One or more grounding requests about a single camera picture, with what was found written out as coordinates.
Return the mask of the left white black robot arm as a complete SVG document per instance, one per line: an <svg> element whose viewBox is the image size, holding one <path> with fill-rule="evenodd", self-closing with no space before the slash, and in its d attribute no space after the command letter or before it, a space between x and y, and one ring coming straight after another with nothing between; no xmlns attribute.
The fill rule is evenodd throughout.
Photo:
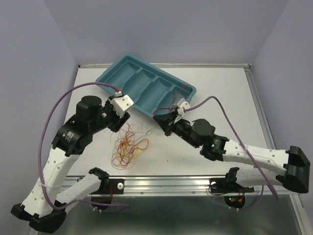
<svg viewBox="0 0 313 235"><path fill-rule="evenodd" d="M112 193L109 174L97 167L79 182L60 192L74 163L92 142L93 135L109 129L118 132L130 118L134 102L128 95L101 98L88 95L77 103L75 114L58 130L40 177L23 202L15 204L11 214L25 220L38 232L54 233L63 224L67 213L94 193Z"/></svg>

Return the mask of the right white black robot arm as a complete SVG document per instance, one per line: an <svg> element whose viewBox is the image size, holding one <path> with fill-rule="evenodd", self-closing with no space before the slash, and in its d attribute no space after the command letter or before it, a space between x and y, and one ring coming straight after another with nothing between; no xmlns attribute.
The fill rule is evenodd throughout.
<svg viewBox="0 0 313 235"><path fill-rule="evenodd" d="M282 186L299 194L309 191L311 163L300 147L277 150L240 144L215 134L215 127L203 118L189 122L175 112L153 119L166 136L176 134L194 148L200 148L200 155L208 160L251 165L251 169L229 170L224 186L230 191L259 185Z"/></svg>

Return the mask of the teal plastic compartment tray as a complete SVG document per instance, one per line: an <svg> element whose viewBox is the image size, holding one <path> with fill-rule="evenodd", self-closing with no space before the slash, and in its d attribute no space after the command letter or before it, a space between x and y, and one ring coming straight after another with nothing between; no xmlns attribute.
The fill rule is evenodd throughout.
<svg viewBox="0 0 313 235"><path fill-rule="evenodd" d="M96 82L121 89L150 117L171 112L182 98L190 102L197 92L193 85L130 54L115 61Z"/></svg>

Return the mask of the aluminium front mounting rail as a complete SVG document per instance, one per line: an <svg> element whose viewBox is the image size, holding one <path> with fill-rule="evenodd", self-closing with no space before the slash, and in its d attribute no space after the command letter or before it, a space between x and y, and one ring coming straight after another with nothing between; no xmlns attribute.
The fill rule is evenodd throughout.
<svg viewBox="0 0 313 235"><path fill-rule="evenodd" d="M226 182L223 176L161 176L161 177L114 177L100 182L99 177L67 177L57 188L57 193L69 192L70 196L108 196L110 189L117 197L157 197L157 196L205 196L205 195L257 195L261 193L262 183L248 183L241 186Z"/></svg>

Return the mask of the aluminium table edge frame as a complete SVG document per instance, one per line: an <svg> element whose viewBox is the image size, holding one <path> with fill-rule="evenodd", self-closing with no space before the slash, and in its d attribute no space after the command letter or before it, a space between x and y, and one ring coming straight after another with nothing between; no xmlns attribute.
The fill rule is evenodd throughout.
<svg viewBox="0 0 313 235"><path fill-rule="evenodd" d="M191 100L191 106L199 104L210 95L216 96L222 103L228 118L230 119L239 137L245 144L257 147L275 148L269 131L261 102L258 98L252 73L250 69L230 66L160 66L161 70L186 81L196 87L197 92ZM78 70L75 85L95 81L106 68L82 68ZM71 108L74 110L76 103L85 95L96 95L106 100L108 93L98 86L88 86L74 91L71 95ZM216 127L218 135L236 139L233 131L227 124L226 119L218 105L211 99L201 107L189 112L185 119L195 120L205 118ZM141 114L135 108L131 110L130 123L140 124L143 127L153 128L149 140L151 145L144 156L160 158L190 159L199 156L199 150L191 147L176 135L165 137L157 128L157 124L151 118ZM113 150L113 137L107 131L100 132L94 137L91 149L97 156L111 156Z"/></svg>

